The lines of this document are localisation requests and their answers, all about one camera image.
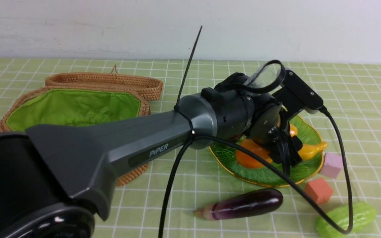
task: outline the table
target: table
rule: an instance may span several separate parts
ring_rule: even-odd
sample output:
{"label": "table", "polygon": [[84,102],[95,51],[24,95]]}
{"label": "table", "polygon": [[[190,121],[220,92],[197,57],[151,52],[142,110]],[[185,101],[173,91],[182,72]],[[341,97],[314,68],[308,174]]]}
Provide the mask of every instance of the table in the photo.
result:
{"label": "table", "polygon": [[[20,95],[43,86],[45,77],[62,72],[106,72],[114,65],[121,74],[150,76],[165,83],[163,96],[151,101],[151,112],[172,110],[187,60],[0,59],[0,120]],[[252,74],[258,61],[194,60],[183,94],[213,87],[233,72]],[[325,101],[340,128],[348,157],[354,200],[376,207],[377,219],[357,237],[381,237],[381,65],[284,62]],[[339,152],[335,132],[322,114],[300,114]],[[95,238],[157,237],[165,186],[177,150],[153,161],[130,184],[117,188],[110,217],[97,217]],[[336,180],[326,211],[345,203],[343,172]],[[318,237],[315,211],[290,188],[281,188],[284,203],[277,211],[251,218],[204,221],[192,211],[212,202],[259,189],[222,169],[208,149],[188,150],[180,164],[165,222],[168,237],[186,238],[299,238]]]}

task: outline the orange cube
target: orange cube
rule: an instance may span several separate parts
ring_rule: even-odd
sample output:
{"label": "orange cube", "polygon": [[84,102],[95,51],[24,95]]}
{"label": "orange cube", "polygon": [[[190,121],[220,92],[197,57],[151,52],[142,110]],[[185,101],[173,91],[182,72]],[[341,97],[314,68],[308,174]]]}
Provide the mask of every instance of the orange cube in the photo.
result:
{"label": "orange cube", "polygon": [[318,205],[328,202],[334,192],[324,178],[317,178],[308,182],[304,191]]}

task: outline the green bitter melon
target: green bitter melon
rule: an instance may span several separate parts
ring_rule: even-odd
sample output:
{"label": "green bitter melon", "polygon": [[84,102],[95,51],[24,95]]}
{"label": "green bitter melon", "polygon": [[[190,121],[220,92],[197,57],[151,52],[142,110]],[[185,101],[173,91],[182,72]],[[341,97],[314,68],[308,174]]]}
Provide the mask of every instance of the green bitter melon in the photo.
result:
{"label": "green bitter melon", "polygon": [[[347,229],[349,226],[348,205],[343,205],[328,212],[327,215],[342,229]],[[366,202],[354,202],[354,223],[351,234],[361,231],[371,224],[376,218],[375,208]],[[316,229],[322,238],[343,238],[344,234],[335,230],[322,217],[316,219]]]}

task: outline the pink cube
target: pink cube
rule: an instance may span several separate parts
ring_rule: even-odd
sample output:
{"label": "pink cube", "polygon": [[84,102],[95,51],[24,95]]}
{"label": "pink cube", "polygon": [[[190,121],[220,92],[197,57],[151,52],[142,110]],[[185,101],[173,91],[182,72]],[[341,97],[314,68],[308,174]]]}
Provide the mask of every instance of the pink cube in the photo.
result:
{"label": "pink cube", "polygon": [[336,179],[342,169],[342,157],[337,154],[327,152],[324,155],[324,165],[319,174]]}

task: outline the wicker basket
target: wicker basket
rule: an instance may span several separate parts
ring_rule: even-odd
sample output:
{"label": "wicker basket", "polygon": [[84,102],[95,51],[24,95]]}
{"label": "wicker basket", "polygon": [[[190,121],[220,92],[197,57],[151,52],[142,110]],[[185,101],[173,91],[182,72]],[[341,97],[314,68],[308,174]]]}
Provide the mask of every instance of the wicker basket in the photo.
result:
{"label": "wicker basket", "polygon": [[137,92],[147,101],[158,100],[163,92],[163,81],[151,77],[118,74],[116,65],[107,73],[62,73],[45,79],[46,86],[80,86],[101,89],[126,89]]}
{"label": "wicker basket", "polygon": [[[7,120],[13,113],[16,112],[18,108],[20,108],[23,104],[26,102],[35,99],[39,96],[44,96],[46,93],[50,92],[51,90],[57,90],[57,89],[71,89],[71,90],[86,90],[86,91],[99,91],[99,92],[112,92],[112,93],[127,93],[132,96],[134,96],[136,99],[140,101],[140,109],[138,116],[146,116],[149,115],[150,108],[148,102],[142,98],[137,92],[127,89],[121,89],[118,88],[98,88],[98,85],[94,85],[94,87],[90,87],[90,85],[87,86],[81,86],[81,85],[74,85],[74,86],[44,86],[40,89],[34,90],[32,92],[29,92],[23,96],[21,96],[15,103],[12,105],[10,110],[6,113],[6,115],[2,118],[0,121],[0,132],[4,131],[12,131],[9,125],[7,124]],[[130,181],[141,175],[146,169],[148,168],[148,164],[144,164],[141,167],[132,170],[128,174],[125,174],[117,179],[116,185],[117,186],[123,186],[128,184]]]}

